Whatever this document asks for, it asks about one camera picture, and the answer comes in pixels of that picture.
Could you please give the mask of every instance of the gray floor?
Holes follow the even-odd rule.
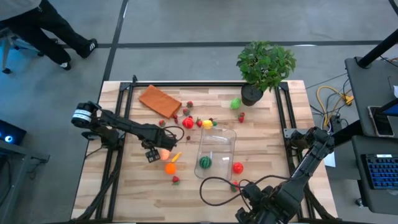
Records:
[[[51,0],[76,31],[101,44],[113,41],[123,0]],[[119,43],[382,40],[396,29],[397,15],[387,0],[135,0],[129,1]],[[297,58],[291,80],[304,80],[310,103],[319,107],[317,88],[341,89],[347,79],[344,59],[369,52],[373,45],[292,46]],[[242,47],[118,48],[110,80],[236,80],[236,57]],[[82,60],[72,50],[73,70],[64,72],[48,58],[11,52],[12,75],[0,74],[0,119],[28,131],[24,145],[51,155],[35,180],[26,179],[13,223],[51,223],[69,219],[87,142],[70,124],[77,103],[96,101],[109,48]],[[398,55],[397,47],[385,56]],[[331,93],[322,90],[326,101]],[[331,100],[331,107],[337,98]],[[356,121],[355,105],[340,111]],[[321,117],[314,115],[320,125]],[[353,202],[353,180],[328,169],[339,217],[344,220],[395,223],[397,216],[371,213]]]

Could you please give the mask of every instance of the black plant pot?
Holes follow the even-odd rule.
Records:
[[[264,92],[258,90],[252,84],[244,84],[241,89],[242,103],[246,106],[253,106],[257,101],[259,101]]]

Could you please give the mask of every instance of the clear plastic container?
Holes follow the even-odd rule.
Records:
[[[231,180],[236,133],[233,130],[213,127],[202,129],[195,175],[199,178],[222,177]],[[202,157],[210,157],[208,169],[200,167]]]

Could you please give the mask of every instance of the blue keyboard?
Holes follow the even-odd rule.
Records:
[[[372,189],[398,189],[398,155],[366,154],[368,181]]]

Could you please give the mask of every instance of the brown cloth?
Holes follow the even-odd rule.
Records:
[[[166,118],[171,118],[181,107],[181,102],[153,85],[148,86],[147,90],[139,97],[139,101]]]

